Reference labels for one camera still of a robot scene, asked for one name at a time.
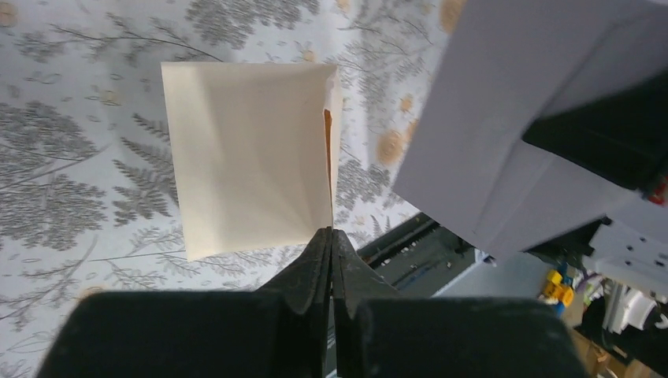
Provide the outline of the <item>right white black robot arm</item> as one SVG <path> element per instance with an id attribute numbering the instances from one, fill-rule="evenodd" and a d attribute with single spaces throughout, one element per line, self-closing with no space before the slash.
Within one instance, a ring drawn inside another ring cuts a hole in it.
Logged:
<path id="1" fill-rule="evenodd" d="M 523 141 L 636 197 L 529 253 L 667 294 L 667 72 L 534 121 Z"/>

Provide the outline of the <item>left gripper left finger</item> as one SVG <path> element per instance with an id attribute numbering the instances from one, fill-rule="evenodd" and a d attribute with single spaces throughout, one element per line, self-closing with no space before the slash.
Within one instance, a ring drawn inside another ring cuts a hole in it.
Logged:
<path id="1" fill-rule="evenodd" d="M 323 377 L 332 229 L 255 291 L 100 291 L 69 315 L 41 377 Z"/>

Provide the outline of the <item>beige lined letter paper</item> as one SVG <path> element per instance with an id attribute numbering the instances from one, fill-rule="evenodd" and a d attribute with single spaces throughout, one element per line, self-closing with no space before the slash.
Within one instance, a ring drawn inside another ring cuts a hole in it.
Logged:
<path id="1" fill-rule="evenodd" d="M 189 261 L 304 244 L 332 226 L 336 65 L 165 62 L 161 74 Z"/>

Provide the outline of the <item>grey lavender envelope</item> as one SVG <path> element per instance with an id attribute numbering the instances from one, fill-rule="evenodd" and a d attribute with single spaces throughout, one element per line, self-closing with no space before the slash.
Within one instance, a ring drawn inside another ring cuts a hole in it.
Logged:
<path id="1" fill-rule="evenodd" d="M 659 72 L 664 1 L 468 1 L 394 192 L 503 259 L 631 202 L 524 130 Z"/>

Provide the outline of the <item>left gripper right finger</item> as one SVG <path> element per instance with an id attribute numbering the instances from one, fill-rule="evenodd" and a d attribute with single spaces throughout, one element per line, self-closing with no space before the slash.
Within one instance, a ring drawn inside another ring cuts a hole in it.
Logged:
<path id="1" fill-rule="evenodd" d="M 523 298 L 409 298 L 332 231 L 341 377 L 584 377 L 566 326 Z"/>

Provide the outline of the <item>floral patterned table mat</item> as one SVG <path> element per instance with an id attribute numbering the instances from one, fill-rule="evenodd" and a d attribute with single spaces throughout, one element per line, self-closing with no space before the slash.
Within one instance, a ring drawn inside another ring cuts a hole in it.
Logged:
<path id="1" fill-rule="evenodd" d="M 462 1 L 4 1 L 1 374 L 33 377 L 96 291 L 241 289 L 295 246 L 189 262 L 164 61 L 330 63 L 343 87 L 337 227 L 416 213 L 392 192 Z"/>

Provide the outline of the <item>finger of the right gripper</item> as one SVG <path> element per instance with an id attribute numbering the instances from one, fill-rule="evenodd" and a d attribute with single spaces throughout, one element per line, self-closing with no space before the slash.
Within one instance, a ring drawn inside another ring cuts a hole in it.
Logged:
<path id="1" fill-rule="evenodd" d="M 630 190 L 667 175 L 667 74 L 535 120 L 524 142 Z"/>

